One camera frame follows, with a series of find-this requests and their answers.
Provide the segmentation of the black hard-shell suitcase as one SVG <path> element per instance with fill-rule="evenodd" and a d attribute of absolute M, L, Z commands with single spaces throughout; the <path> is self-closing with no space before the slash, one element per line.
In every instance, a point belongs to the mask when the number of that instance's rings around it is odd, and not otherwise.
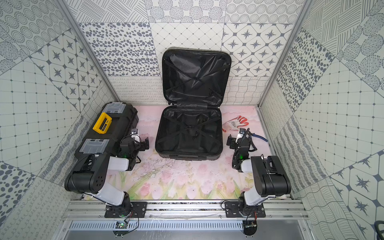
<path fill-rule="evenodd" d="M 162 57 L 162 112 L 155 150 L 160 157 L 213 161 L 223 151 L 220 106 L 232 59 L 221 51 L 170 48 Z"/>

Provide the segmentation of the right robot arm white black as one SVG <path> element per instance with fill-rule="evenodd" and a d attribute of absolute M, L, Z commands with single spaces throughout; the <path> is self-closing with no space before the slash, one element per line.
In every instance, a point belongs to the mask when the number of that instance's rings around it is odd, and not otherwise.
<path fill-rule="evenodd" d="M 238 201 L 223 201 L 226 217 L 254 217 L 266 216 L 263 203 L 270 199 L 276 199 L 291 192 L 291 183 L 286 175 L 284 167 L 277 156 L 249 156 L 256 151 L 252 138 L 246 135 L 228 137 L 227 146 L 234 150 L 232 167 L 241 173 L 251 173 L 254 186 L 243 191 Z"/>

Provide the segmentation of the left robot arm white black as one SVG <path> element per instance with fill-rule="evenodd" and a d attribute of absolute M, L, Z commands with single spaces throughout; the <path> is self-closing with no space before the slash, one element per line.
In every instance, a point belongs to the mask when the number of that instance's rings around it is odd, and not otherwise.
<path fill-rule="evenodd" d="M 136 164 L 139 151 L 149 149 L 149 139 L 138 142 L 135 137 L 128 137 L 134 147 L 121 158 L 110 153 L 88 154 L 79 160 L 73 171 L 65 180 L 65 189 L 68 192 L 89 195 L 106 203 L 105 218 L 143 218 L 148 203 L 133 203 L 128 193 L 112 186 L 108 181 L 108 171 L 127 171 L 131 169 L 130 161 Z"/>

